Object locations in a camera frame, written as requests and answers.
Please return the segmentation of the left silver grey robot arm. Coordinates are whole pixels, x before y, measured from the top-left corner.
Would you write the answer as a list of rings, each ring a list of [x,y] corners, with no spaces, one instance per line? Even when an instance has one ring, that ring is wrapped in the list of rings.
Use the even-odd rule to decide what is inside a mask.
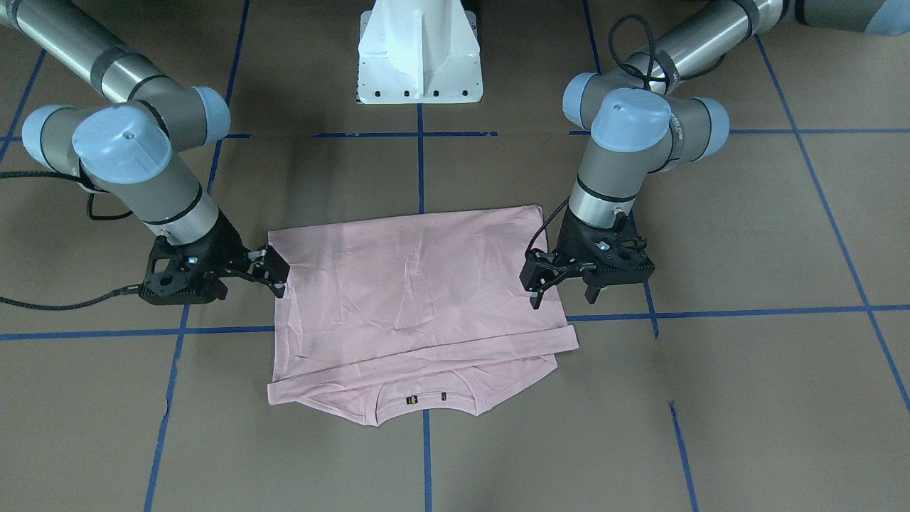
[[[710,1],[662,38],[639,14],[627,14],[647,44],[621,58],[615,35],[608,49],[616,68],[569,81],[563,113],[589,133],[572,193],[560,204],[562,226],[553,250],[530,242],[520,282],[537,309],[544,294],[580,278],[594,304],[609,286],[643,283],[655,265],[647,242],[631,224],[634,201],[647,175],[669,171],[718,152],[730,117],[711,98],[672,97],[680,84],[702,77],[725,55],[784,21],[876,36],[908,32],[906,1]]]

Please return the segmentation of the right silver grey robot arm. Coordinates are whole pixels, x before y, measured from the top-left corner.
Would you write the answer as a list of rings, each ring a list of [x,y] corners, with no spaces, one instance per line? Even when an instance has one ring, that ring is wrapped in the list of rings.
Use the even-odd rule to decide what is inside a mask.
[[[118,198],[155,236],[142,282],[109,297],[209,304],[225,298],[228,277],[285,294],[289,265],[269,245],[244,246],[180,158],[230,132],[230,108],[218,91],[180,85],[70,1],[4,1],[2,25],[38,43],[109,101],[93,110],[38,108],[21,129],[26,151],[43,165],[41,177]]]

